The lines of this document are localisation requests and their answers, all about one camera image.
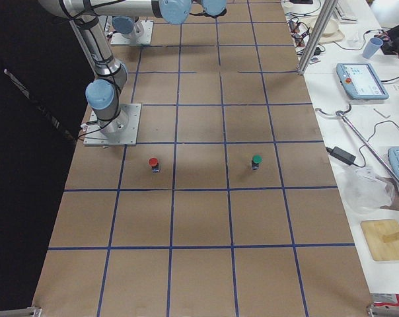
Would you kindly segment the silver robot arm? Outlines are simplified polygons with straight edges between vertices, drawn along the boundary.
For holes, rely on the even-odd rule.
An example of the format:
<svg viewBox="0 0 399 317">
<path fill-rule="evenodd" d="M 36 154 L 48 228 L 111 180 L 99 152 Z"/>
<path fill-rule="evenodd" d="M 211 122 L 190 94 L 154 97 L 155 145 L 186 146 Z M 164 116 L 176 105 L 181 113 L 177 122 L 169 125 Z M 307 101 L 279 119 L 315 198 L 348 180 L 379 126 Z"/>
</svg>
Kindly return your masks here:
<svg viewBox="0 0 399 317">
<path fill-rule="evenodd" d="M 191 1 L 41 1 L 41 6 L 55 17 L 73 22 L 93 63 L 96 79 L 88 84 L 85 96 L 94 110 L 97 131 L 111 137 L 127 124 L 119 97 L 127 81 L 124 64 L 114 57 L 99 24 L 100 16 L 163 18 L 171 24 L 182 24 L 188 17 Z"/>
<path fill-rule="evenodd" d="M 226 1 L 151 1 L 153 16 L 163 18 L 170 24 L 179 25 L 186 21 L 189 15 L 196 17 L 217 18 L 226 14 Z M 143 35 L 144 27 L 139 22 L 139 16 L 113 16 L 114 31 L 124 38 L 136 39 Z"/>
</svg>

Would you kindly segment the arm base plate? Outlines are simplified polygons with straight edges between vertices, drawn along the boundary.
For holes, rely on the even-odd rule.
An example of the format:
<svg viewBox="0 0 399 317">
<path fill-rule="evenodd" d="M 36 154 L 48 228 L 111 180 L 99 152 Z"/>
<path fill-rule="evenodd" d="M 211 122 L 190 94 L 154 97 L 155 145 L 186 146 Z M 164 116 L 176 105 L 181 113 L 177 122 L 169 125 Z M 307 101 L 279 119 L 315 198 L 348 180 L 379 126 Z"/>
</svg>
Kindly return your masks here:
<svg viewBox="0 0 399 317">
<path fill-rule="evenodd" d="M 87 135 L 83 136 L 83 145 L 135 146 L 137 144 L 141 107 L 142 104 L 120 104 L 119 116 L 100 131 L 96 114 L 92 110 L 90 121 L 94 121 L 94 124 L 88 126 Z"/>
<path fill-rule="evenodd" d="M 114 33 L 112 46 L 149 46 L 153 33 L 153 21 L 134 21 L 130 17 L 114 17 L 112 19 Z"/>
</svg>

